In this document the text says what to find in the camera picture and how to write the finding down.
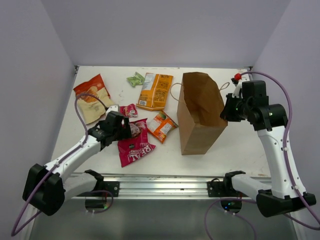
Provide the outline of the large pink cookie bag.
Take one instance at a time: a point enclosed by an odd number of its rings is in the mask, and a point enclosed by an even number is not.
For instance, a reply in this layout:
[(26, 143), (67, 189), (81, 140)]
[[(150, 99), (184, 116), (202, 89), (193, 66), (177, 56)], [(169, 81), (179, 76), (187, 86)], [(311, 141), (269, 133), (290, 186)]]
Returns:
[(132, 137), (117, 143), (122, 168), (150, 154), (156, 148), (149, 143), (146, 118), (130, 122), (130, 129)]

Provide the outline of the brown paper bag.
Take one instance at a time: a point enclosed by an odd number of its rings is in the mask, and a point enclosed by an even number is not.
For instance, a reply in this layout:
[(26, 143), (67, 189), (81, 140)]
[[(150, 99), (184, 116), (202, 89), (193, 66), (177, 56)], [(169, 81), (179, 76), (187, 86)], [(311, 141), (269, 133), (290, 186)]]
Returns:
[(207, 73), (187, 72), (176, 100), (181, 154), (206, 154), (228, 126), (220, 118), (225, 107), (221, 89)]

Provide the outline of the red and cream chip bag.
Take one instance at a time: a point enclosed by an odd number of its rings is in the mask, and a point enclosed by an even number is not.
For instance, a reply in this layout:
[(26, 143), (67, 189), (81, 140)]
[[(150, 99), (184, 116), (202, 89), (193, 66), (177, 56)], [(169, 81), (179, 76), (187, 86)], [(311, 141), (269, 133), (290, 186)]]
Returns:
[(73, 91), (75, 92), (75, 96), (80, 94), (89, 94), (94, 96), (83, 95), (77, 101), (77, 105), (82, 112), (86, 125), (97, 121), (107, 111), (97, 98), (100, 99), (107, 108), (115, 105), (111, 100), (111, 96), (100, 74), (94, 76), (89, 81), (85, 81), (74, 87)]

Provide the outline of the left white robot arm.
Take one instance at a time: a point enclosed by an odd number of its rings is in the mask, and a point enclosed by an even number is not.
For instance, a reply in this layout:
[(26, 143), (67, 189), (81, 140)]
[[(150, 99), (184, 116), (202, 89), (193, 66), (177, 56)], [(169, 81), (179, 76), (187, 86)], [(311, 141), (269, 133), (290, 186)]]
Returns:
[(46, 165), (33, 165), (27, 175), (23, 200), (47, 216), (54, 215), (64, 202), (81, 194), (111, 196), (101, 174), (86, 170), (80, 176), (70, 175), (86, 160), (115, 141), (131, 138), (129, 118), (117, 111), (91, 127), (80, 142)]

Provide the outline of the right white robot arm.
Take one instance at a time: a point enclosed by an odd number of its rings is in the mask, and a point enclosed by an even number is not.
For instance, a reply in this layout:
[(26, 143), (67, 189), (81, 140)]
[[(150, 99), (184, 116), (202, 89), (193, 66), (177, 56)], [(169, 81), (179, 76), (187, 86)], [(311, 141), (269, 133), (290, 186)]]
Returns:
[(256, 131), (265, 151), (271, 184), (267, 185), (243, 171), (226, 173), (223, 192), (238, 192), (255, 200), (260, 213), (268, 218), (301, 210), (317, 203), (308, 193), (298, 174), (289, 137), (285, 134), (288, 118), (281, 104), (269, 104), (263, 80), (236, 80), (233, 93), (226, 96), (220, 117), (228, 122), (247, 120)]

